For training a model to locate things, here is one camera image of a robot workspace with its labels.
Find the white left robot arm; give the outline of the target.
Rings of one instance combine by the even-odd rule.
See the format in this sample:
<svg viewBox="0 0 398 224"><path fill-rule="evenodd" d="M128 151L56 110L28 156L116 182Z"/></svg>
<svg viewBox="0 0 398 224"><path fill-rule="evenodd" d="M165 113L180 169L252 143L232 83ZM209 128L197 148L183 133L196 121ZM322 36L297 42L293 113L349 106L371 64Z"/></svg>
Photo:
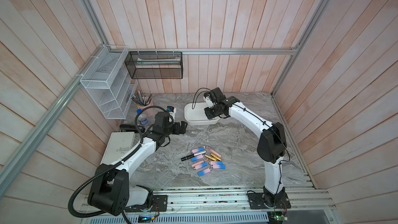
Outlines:
<svg viewBox="0 0 398 224"><path fill-rule="evenodd" d="M153 191L145 186L130 188L130 178L136 169L160 147L170 135L185 134L188 123L174 122L174 113L158 112L150 130L126 155L111 164L101 164L90 183L88 204L103 212L118 216L126 208L151 210Z"/></svg>

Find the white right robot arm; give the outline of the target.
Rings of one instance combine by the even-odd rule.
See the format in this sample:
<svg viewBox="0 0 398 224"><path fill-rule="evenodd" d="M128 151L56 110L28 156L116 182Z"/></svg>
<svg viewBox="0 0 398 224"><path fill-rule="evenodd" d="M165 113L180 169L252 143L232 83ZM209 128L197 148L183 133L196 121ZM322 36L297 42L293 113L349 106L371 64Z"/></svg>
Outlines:
<svg viewBox="0 0 398 224"><path fill-rule="evenodd" d="M265 192L279 194L283 188L282 162L284 160L287 141L284 126L273 123L252 112L234 96L226 97L219 88L204 93L207 107L204 109L207 119L216 117L232 117L258 138L257 153L264 161Z"/></svg>

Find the white plastic storage box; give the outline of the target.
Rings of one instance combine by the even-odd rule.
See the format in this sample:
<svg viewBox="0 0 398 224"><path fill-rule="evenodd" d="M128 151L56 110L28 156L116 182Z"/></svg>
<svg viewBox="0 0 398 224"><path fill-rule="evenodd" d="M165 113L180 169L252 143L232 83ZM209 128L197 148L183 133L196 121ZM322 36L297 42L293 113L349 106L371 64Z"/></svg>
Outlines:
<svg viewBox="0 0 398 224"><path fill-rule="evenodd" d="M217 124L220 117L208 119L205 115L204 109L208 107L207 103L196 103L195 108L193 103L189 103L184 107L184 118L188 125L213 125Z"/></svg>

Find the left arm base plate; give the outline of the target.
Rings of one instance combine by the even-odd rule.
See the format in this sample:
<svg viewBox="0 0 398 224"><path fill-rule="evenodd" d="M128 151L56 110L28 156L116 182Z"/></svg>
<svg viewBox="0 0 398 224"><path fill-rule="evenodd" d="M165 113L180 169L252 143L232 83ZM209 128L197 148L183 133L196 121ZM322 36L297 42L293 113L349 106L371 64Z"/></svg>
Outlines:
<svg viewBox="0 0 398 224"><path fill-rule="evenodd" d="M153 195L144 204L128 206L125 211L127 213L165 212L167 210L167 200L167 195Z"/></svg>

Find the gold lipstick tube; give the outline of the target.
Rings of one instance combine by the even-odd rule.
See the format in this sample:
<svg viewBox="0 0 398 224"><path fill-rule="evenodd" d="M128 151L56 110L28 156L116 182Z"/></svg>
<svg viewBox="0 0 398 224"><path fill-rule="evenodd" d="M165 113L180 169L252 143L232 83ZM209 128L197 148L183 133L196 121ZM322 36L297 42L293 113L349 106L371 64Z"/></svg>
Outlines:
<svg viewBox="0 0 398 224"><path fill-rule="evenodd" d="M222 159L219 157L219 156L217 156L217 155L215 155L215 154L213 154L213 153L211 153L210 154L213 158L215 158L217 161L222 161Z"/></svg>
<svg viewBox="0 0 398 224"><path fill-rule="evenodd" d="M215 158L211 155L208 155L208 154L205 154L205 157L208 158L210 161L218 161L217 158Z"/></svg>

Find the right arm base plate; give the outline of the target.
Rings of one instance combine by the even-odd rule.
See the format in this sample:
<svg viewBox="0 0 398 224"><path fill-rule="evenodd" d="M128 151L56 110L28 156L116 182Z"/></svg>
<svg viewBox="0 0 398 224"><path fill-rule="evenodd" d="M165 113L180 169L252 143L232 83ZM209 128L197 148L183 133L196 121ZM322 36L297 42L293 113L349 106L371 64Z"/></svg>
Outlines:
<svg viewBox="0 0 398 224"><path fill-rule="evenodd" d="M252 190L246 192L248 202L251 209L290 209L291 203L285 191L281 191L277 195L254 192Z"/></svg>

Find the pink clear lip gloss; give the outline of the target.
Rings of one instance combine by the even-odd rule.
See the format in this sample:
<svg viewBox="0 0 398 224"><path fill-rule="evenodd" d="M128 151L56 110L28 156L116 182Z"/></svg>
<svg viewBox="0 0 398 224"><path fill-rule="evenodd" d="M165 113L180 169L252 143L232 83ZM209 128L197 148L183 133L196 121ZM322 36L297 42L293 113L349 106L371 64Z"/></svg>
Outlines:
<svg viewBox="0 0 398 224"><path fill-rule="evenodd" d="M217 151L215 151L215 150L212 149L211 147L206 146L206 149L209 150L210 153L213 153L213 154L215 154L216 156L218 156L218 157L220 157L220 158L222 157L222 155L221 155L220 153L218 153Z"/></svg>

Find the pink blue lipstick top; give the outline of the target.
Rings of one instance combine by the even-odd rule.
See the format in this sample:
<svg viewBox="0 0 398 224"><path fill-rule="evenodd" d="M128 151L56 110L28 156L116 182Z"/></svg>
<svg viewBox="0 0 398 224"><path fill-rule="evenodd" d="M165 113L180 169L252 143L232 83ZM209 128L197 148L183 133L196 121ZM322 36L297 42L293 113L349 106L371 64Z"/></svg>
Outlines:
<svg viewBox="0 0 398 224"><path fill-rule="evenodd" d="M200 148L196 148L196 149L191 150L191 152L192 153L197 153L197 152L200 152L200 151L203 151L203 150L205 150L205 148L204 147L200 147Z"/></svg>

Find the pink blue lipstick tube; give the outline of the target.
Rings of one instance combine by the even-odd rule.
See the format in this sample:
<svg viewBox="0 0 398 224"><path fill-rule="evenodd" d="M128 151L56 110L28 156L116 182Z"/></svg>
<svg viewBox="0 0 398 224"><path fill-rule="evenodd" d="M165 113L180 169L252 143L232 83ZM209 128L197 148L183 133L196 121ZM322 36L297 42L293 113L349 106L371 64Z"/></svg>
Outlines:
<svg viewBox="0 0 398 224"><path fill-rule="evenodd" d="M196 161L203 160L204 158L205 158L204 155L197 155L197 156L194 156L193 158L191 158L191 161L196 162Z"/></svg>

